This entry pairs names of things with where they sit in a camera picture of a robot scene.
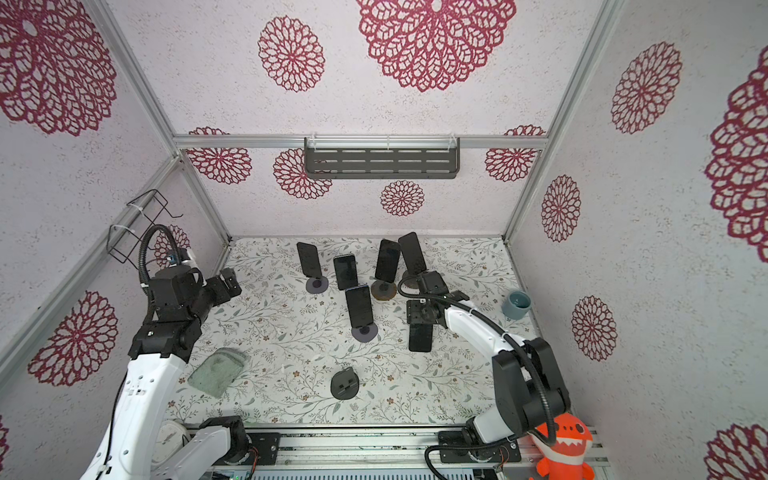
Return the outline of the black smartphone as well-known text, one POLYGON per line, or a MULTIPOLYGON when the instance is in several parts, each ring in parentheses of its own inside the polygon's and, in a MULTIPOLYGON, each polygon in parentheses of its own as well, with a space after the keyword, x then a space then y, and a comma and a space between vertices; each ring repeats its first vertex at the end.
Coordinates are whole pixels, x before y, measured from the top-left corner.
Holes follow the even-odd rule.
POLYGON ((357 263, 353 254, 337 256, 333 259, 337 286, 341 291, 359 285, 357 263))
POLYGON ((296 244, 302 273, 313 279, 323 276, 318 249, 315 245, 305 242, 296 244))
POLYGON ((400 246, 397 242, 382 239, 376 262, 374 278, 387 283, 394 283, 400 261, 400 246))
POLYGON ((426 260, 416 232, 410 232, 400 237, 398 244, 410 275, 417 276, 427 270, 426 260))
POLYGON ((374 322, 368 285, 360 285, 346 290, 345 298, 352 328, 367 327, 374 322))
POLYGON ((433 325, 410 324, 408 349, 411 352, 429 353, 432 351, 433 325))

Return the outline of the grey phone stand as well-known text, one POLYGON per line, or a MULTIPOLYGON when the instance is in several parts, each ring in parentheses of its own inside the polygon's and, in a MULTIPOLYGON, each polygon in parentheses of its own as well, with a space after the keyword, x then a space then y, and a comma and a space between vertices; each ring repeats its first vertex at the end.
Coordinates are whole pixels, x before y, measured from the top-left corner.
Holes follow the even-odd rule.
POLYGON ((360 343, 369 343, 375 340, 378 336, 378 327, 375 323, 363 327, 353 327, 351 334, 355 340, 360 343))

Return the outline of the black phone stand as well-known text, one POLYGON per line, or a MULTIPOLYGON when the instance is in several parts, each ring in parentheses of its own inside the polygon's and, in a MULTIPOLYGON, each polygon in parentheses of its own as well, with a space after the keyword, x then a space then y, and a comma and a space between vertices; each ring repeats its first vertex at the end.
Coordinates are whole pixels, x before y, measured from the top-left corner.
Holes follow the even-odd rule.
POLYGON ((358 395, 360 380, 352 367, 347 367, 333 375, 330 392, 337 400, 350 400, 358 395))

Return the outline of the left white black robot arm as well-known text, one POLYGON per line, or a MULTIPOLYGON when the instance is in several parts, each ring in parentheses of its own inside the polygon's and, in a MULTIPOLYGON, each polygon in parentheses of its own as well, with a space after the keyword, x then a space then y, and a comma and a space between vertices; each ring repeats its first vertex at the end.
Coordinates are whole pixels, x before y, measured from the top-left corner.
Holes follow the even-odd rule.
POLYGON ((191 441, 158 466, 152 457, 165 409, 189 363, 202 325, 215 306, 239 296, 236 273, 224 268, 205 279, 192 261, 150 275, 140 282, 154 319, 134 336, 130 361, 116 396, 111 422, 83 473, 85 479, 199 479, 219 461, 237 463, 250 440, 238 416, 204 421, 191 441))

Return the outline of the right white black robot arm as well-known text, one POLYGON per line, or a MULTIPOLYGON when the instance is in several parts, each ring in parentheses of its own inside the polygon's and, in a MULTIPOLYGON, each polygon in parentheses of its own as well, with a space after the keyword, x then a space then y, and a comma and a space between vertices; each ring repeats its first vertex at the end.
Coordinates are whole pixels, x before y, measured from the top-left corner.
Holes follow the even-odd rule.
POLYGON ((526 435, 555 445, 555 418, 571 401, 551 346, 540 337, 528 340, 504 330, 463 292, 450 291, 436 271, 414 281, 414 292, 405 290, 404 281, 397 291, 416 302, 418 319, 458 335, 491 365, 494 405, 467 421, 468 447, 489 448, 526 435))

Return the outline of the wooden base phone stand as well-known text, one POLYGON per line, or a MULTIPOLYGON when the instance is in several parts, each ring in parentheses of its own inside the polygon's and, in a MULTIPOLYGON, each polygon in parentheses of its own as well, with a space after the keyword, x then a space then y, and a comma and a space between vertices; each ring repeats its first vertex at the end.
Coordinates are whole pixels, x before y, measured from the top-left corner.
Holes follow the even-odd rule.
POLYGON ((397 286, 394 283, 375 280, 370 286, 371 295, 378 301, 389 301, 397 295, 397 286))

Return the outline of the back left grey stand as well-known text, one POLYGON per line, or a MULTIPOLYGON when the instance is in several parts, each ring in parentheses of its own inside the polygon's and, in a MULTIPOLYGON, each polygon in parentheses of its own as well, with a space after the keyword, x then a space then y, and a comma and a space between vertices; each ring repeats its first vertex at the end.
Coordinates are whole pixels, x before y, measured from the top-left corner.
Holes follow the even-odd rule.
POLYGON ((324 293, 329 286, 329 281, 325 276, 309 277, 306 281, 305 288, 310 294, 318 295, 324 293))

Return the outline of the green cloth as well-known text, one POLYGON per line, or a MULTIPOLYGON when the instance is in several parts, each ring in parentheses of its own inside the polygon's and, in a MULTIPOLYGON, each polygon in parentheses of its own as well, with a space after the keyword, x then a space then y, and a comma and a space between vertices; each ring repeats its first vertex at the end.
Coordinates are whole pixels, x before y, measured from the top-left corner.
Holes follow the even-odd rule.
POLYGON ((227 388, 243 372, 248 356, 231 348, 220 348, 207 357, 188 377, 187 383, 214 398, 222 398, 227 388))

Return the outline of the teal ceramic cup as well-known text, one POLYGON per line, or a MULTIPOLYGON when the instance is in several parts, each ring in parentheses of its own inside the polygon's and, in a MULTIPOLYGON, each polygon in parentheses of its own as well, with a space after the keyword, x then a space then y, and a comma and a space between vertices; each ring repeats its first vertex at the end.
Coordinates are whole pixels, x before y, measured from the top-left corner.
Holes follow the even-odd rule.
POLYGON ((528 314, 531 305, 532 300, 526 292, 515 290, 505 297, 501 309, 507 319, 518 321, 528 314))

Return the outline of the white alarm clock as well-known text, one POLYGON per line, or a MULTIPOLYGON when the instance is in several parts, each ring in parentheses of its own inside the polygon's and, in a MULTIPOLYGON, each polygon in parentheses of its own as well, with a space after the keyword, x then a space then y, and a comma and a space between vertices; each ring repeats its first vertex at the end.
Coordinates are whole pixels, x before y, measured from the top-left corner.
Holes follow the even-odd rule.
POLYGON ((162 423, 153 450, 151 465, 155 469, 169 460, 190 441, 188 430, 179 422, 162 423))

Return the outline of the red shark plush toy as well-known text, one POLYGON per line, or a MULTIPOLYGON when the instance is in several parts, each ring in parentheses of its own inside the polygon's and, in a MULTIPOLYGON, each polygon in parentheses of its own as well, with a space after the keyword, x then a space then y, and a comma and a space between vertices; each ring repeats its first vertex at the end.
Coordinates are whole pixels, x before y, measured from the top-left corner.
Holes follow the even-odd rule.
POLYGON ((586 454, 593 446, 593 436, 587 425, 570 413, 555 417, 554 422, 556 443, 553 446, 530 435, 543 455, 536 464, 537 474, 544 479, 593 480, 595 472, 585 462, 586 454))

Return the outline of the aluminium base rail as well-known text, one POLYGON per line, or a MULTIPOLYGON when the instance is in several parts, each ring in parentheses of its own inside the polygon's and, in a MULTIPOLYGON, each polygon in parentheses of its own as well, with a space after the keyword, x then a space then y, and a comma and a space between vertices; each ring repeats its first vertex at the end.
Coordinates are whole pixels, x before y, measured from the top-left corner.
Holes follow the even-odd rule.
MULTIPOLYGON (((259 471, 268 469, 422 469, 424 451, 447 433, 460 441, 458 426, 394 425, 368 427, 308 427, 263 425, 246 430, 260 454, 259 471)), ((444 468, 488 469, 534 475, 542 457, 529 438, 493 452, 434 452, 433 465, 444 468)))

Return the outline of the grey wall shelf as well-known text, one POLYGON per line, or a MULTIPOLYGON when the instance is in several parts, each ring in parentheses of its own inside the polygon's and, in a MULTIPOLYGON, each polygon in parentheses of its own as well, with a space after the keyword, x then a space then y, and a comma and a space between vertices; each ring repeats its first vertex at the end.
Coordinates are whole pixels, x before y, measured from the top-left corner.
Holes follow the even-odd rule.
POLYGON ((461 142, 304 140, 304 171, 314 180, 445 180, 460 170, 461 142))

